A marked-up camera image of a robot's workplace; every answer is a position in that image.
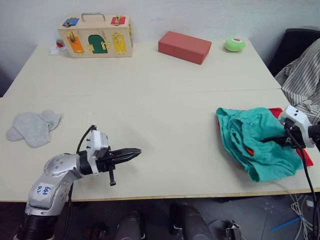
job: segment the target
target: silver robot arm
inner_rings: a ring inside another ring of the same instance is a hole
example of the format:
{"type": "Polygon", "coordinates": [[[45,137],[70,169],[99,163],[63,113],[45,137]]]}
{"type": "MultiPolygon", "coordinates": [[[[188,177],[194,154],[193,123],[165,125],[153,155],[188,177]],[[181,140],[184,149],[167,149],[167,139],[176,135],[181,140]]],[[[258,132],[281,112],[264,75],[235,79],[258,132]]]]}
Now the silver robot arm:
{"type": "Polygon", "coordinates": [[[89,174],[97,176],[100,172],[109,172],[110,185],[113,186],[116,184],[113,175],[115,165],[141,153],[137,148],[111,151],[107,135],[97,130],[91,130],[86,148],[77,154],[57,155],[45,164],[41,177],[29,192],[24,220],[13,240],[53,239],[56,222],[75,180],[89,174]]]}

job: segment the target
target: wooden box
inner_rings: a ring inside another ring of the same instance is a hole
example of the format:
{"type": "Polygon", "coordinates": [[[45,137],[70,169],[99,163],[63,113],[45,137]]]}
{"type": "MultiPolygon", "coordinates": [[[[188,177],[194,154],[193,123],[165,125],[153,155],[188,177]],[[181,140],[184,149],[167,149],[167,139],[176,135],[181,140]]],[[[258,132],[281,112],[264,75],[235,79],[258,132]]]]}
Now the wooden box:
{"type": "Polygon", "coordinates": [[[58,32],[73,58],[132,57],[128,16],[82,13],[68,18],[58,32]]]}

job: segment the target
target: floor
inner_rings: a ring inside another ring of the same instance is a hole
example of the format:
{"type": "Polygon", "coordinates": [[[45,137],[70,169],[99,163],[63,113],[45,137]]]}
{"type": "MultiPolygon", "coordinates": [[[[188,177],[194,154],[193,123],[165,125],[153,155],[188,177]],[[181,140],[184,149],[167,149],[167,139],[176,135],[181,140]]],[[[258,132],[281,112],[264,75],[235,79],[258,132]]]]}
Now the floor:
{"type": "MultiPolygon", "coordinates": [[[[105,240],[115,237],[116,228],[126,213],[138,210],[145,214],[148,240],[182,240],[182,235],[168,233],[168,213],[172,203],[187,203],[195,207],[204,220],[235,221],[241,226],[246,240],[294,240],[300,222],[271,232],[270,229],[293,220],[297,215],[290,208],[288,195],[251,198],[185,198],[131,201],[76,202],[73,208],[72,224],[68,239],[84,240],[84,231],[95,223],[103,222],[109,228],[105,240]]],[[[23,215],[23,203],[0,204],[0,240],[12,239],[23,215]]],[[[303,214],[311,222],[312,207],[304,205],[303,214]]],[[[65,209],[56,225],[55,237],[61,239],[65,221],[65,209]]],[[[223,222],[209,226],[213,239],[226,240],[223,222]]]]}

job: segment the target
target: red foam block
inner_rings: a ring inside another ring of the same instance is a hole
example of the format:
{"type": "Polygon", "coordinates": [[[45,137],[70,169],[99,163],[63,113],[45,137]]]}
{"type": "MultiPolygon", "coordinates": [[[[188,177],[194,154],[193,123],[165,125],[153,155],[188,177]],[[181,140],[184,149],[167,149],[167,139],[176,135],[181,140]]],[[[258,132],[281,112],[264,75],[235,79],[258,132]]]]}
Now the red foam block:
{"type": "Polygon", "coordinates": [[[195,64],[202,64],[211,42],[193,36],[168,31],[158,43],[158,51],[195,64]]]}

